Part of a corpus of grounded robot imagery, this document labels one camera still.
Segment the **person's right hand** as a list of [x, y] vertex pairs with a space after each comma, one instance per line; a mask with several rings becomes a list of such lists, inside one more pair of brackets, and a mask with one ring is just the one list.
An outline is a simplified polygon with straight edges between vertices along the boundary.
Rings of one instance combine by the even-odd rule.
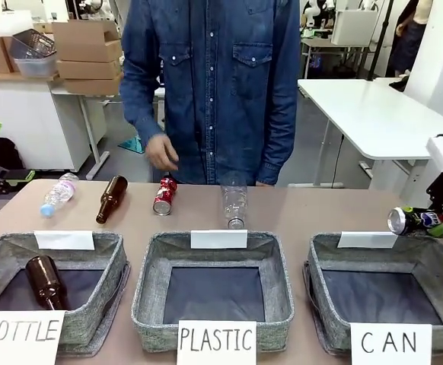
[[152, 136], [148, 140], [145, 153], [151, 164], [158, 170], [178, 170], [177, 163], [179, 157], [166, 134], [156, 134]]

